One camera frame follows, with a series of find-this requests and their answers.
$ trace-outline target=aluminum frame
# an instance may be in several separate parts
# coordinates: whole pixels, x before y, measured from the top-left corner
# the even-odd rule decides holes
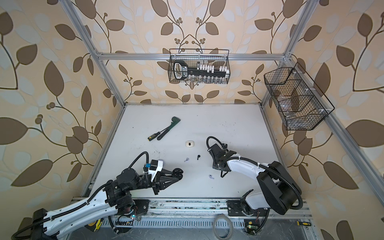
[[[100,60],[169,60],[169,53],[97,53]],[[252,53],[230,53],[228,59],[231,61],[282,61],[284,54],[252,54]]]
[[[60,0],[61,6],[63,7],[64,12],[68,15],[68,18],[71,20],[76,31],[79,33],[80,38],[83,40],[85,47],[87,48],[89,54],[91,55],[93,62],[96,64],[97,68],[101,71],[101,74],[104,76],[105,81],[112,90],[112,93],[116,97],[117,102],[120,106],[125,105],[124,98],[122,97],[118,87],[110,75],[107,66],[103,63],[101,59],[98,58],[95,51],[95,46],[88,35],[87,30],[85,29],[83,23],[81,22],[79,16],[76,13],[75,8],[70,0]]]
[[[292,59],[288,59],[284,63],[288,67],[295,66],[295,62]],[[309,80],[303,73],[299,72],[299,74],[307,84],[311,84],[311,80]],[[324,99],[320,97],[317,91],[312,92],[324,106],[327,106]],[[344,125],[336,117],[335,112],[331,112],[327,117],[325,117],[324,121],[337,137],[343,149],[364,177],[365,181],[367,181],[370,185],[373,193],[379,199],[380,203],[384,206],[384,178],[380,175],[379,171],[372,164],[367,155],[357,145],[356,141],[352,138]]]

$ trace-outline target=black wire basket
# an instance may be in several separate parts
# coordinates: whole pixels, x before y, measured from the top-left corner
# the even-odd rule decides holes
[[[229,50],[224,49],[172,48],[169,82],[228,84],[231,75],[228,55]]]
[[[300,73],[302,68],[283,67],[264,74],[265,85],[287,130],[313,130],[334,106],[313,81],[308,86]],[[324,96],[332,107],[324,106],[314,94]]]

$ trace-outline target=leaf pattern wallpaper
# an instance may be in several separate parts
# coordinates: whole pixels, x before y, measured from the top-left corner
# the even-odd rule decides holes
[[[263,75],[273,61],[232,61],[228,84],[170,83],[168,62],[110,60],[107,68],[129,104],[258,103],[266,87]],[[103,92],[111,97],[109,89]]]
[[[383,11],[382,1],[321,0],[292,55],[317,83],[316,90],[330,98],[336,116],[381,175]],[[325,240],[380,239],[384,208],[326,123],[313,131],[287,131],[272,101],[266,112],[319,234]],[[356,216],[369,220],[356,221]]]
[[[72,0],[99,52],[283,53],[304,0]]]
[[[108,86],[57,1],[0,1],[0,35],[0,192],[9,239],[23,217],[80,195],[120,106],[104,97]]]

